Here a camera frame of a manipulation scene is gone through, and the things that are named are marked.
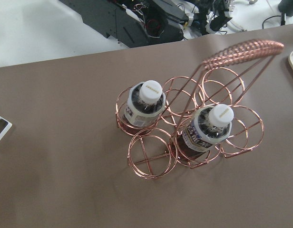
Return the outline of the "copper wire bottle basket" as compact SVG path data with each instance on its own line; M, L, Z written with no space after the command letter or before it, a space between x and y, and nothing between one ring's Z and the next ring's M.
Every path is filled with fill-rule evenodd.
M152 180L177 164L194 169L258 147L264 122L243 98L283 49L282 43L266 39L227 47L191 76L168 79L157 102L139 98L141 83L122 91L115 115L118 128L131 137L129 167Z

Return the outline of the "tea bottle white cap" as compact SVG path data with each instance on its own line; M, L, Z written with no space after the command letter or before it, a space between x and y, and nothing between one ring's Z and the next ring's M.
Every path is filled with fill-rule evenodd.
M234 112L226 104L198 109L177 137L182 160L195 160L230 135Z
M124 126L144 129L152 126L165 109L166 95L162 86L154 80L140 82L129 90L122 116Z

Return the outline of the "black electronics chassis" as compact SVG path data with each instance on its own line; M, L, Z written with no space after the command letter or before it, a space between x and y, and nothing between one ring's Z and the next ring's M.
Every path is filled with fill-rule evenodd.
M231 0L64 0L83 23L129 48L183 40L218 32L231 20Z

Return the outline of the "white rack with cups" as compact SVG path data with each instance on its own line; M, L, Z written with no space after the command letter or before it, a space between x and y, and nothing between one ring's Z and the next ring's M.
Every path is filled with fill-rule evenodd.
M0 116L0 141L12 127L12 123Z

